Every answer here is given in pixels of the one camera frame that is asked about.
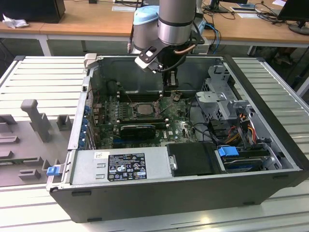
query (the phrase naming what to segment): monitor stand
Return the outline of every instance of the monitor stand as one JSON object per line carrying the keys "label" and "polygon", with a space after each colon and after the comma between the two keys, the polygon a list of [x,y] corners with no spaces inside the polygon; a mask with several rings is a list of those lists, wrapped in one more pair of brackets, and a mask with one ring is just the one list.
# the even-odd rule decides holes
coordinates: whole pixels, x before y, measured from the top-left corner
{"label": "monitor stand", "polygon": [[206,11],[214,13],[228,13],[228,10],[219,6],[220,0],[212,0],[209,6],[203,7]]}
{"label": "monitor stand", "polygon": [[309,35],[309,28],[306,27],[306,22],[299,22],[299,24],[292,24],[289,29],[297,34]]}

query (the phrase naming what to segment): blue tab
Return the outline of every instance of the blue tab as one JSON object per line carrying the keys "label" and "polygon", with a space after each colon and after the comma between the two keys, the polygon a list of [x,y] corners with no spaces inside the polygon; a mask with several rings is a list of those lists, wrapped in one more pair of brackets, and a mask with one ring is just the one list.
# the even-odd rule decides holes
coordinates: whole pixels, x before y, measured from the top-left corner
{"label": "blue tab", "polygon": [[48,169],[47,169],[47,172],[46,172],[46,174],[48,175],[48,176],[50,176],[50,175],[60,175],[60,167],[59,166],[53,166],[53,167],[49,167]]}
{"label": "blue tab", "polygon": [[218,149],[220,157],[222,156],[239,156],[235,146],[222,146]]}

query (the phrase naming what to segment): sticker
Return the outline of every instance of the sticker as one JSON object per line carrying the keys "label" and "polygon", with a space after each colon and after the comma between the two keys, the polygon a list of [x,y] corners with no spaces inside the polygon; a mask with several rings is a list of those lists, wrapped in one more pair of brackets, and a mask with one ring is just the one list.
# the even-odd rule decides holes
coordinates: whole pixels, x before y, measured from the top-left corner
{"label": "sticker", "polygon": [[2,162],[2,163],[0,163],[0,166],[4,166],[4,165],[13,165],[13,163],[12,162]]}
{"label": "sticker", "polygon": [[146,160],[144,153],[107,155],[108,180],[125,181],[147,179]]}
{"label": "sticker", "polygon": [[109,151],[95,152],[94,159],[107,159],[109,155],[110,155]]}

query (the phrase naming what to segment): computer case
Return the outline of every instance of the computer case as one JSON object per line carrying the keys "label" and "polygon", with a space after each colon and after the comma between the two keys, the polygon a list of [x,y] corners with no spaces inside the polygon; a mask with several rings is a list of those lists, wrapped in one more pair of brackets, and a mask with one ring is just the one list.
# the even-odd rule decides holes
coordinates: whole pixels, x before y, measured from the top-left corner
{"label": "computer case", "polygon": [[13,19],[26,21],[58,23],[65,12],[63,0],[2,0],[2,14]]}

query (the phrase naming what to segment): warning label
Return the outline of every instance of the warning label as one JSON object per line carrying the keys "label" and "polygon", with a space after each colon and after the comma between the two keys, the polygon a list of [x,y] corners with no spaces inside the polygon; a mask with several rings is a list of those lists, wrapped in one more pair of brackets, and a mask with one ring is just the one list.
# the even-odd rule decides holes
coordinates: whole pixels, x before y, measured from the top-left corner
{"label": "warning label", "polygon": [[109,155],[107,177],[109,181],[147,179],[145,154]]}

